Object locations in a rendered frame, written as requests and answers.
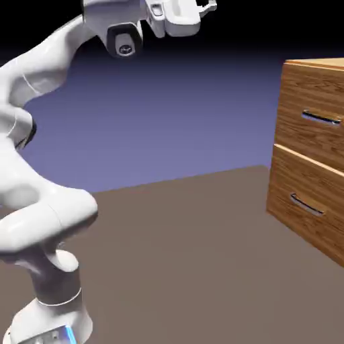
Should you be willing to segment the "light wood cabinet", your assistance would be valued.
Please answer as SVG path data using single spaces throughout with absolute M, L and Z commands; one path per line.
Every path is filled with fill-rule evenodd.
M 266 209 L 344 267 L 344 58 L 284 63 Z

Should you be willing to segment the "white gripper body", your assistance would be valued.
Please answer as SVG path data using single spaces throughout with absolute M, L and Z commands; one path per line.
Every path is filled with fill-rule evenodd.
M 201 18 L 196 0 L 166 0 L 163 10 L 168 35 L 183 37 L 198 33 Z

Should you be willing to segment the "tall wood drawer front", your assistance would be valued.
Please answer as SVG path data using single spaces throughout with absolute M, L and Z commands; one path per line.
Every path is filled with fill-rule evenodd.
M 305 119 L 303 110 L 341 124 Z M 344 69 L 283 66 L 275 143 L 344 173 Z

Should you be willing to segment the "short wood drawer front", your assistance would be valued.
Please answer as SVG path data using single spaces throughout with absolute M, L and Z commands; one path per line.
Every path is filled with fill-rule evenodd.
M 290 194 L 324 210 L 315 216 Z M 344 173 L 282 145 L 273 146 L 266 210 L 290 230 L 344 267 Z

